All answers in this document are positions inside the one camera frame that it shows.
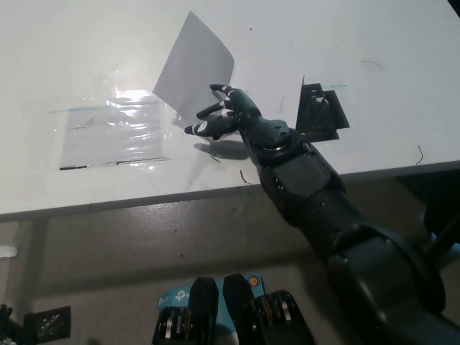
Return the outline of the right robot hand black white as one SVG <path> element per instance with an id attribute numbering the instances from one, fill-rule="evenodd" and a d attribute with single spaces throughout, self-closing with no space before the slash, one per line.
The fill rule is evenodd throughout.
<path id="1" fill-rule="evenodd" d="M 250 148 L 267 151 L 287 151 L 299 145 L 299 136 L 283 120 L 270 120 L 251 98 L 239 88 L 224 84 L 211 84 L 213 92 L 224 99 L 196 114 L 200 124 L 190 125 L 184 132 L 197 137 L 219 140 L 238 132 Z"/>

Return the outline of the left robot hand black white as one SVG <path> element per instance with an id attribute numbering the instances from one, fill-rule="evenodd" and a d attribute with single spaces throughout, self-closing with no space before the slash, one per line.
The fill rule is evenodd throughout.
<path id="1" fill-rule="evenodd" d="M 1 345 L 5 344 L 21 344 L 22 343 L 22 331 L 23 328 L 16 321 L 10 319 L 12 314 L 12 308 L 5 304 L 1 304 L 1 330 L 0 338 Z"/>

